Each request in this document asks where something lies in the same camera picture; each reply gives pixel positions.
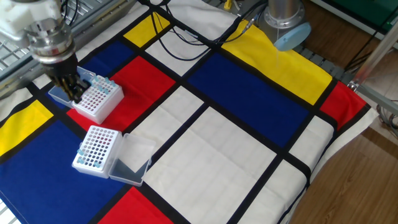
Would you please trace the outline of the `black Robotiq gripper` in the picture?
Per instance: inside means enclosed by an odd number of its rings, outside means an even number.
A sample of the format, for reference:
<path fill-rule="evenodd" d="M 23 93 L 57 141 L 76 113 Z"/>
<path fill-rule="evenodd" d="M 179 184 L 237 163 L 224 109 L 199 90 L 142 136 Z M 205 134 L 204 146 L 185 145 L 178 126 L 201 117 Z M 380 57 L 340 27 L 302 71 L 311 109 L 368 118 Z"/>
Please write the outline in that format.
<path fill-rule="evenodd" d="M 66 60 L 53 63 L 42 64 L 45 74 L 60 87 L 68 96 L 69 100 L 79 103 L 84 92 L 89 89 L 91 83 L 82 80 L 77 74 L 78 60 L 75 54 Z"/>

